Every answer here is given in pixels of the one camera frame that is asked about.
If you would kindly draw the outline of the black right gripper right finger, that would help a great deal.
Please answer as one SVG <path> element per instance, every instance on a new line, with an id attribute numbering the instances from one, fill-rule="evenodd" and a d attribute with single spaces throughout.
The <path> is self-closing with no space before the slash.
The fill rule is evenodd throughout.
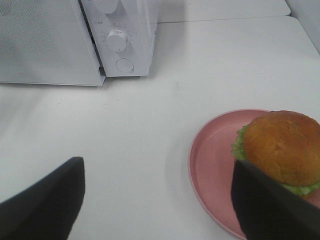
<path id="1" fill-rule="evenodd" d="M 234 165 L 231 201 L 248 240 L 318 240 L 320 209 L 246 160 Z"/>

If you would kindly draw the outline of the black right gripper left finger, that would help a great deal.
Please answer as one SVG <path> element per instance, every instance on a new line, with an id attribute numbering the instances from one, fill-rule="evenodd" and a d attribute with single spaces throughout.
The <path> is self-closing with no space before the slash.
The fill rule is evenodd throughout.
<path id="1" fill-rule="evenodd" d="M 85 163 L 72 157 L 0 204 L 2 240 L 66 240 L 86 191 Z"/>

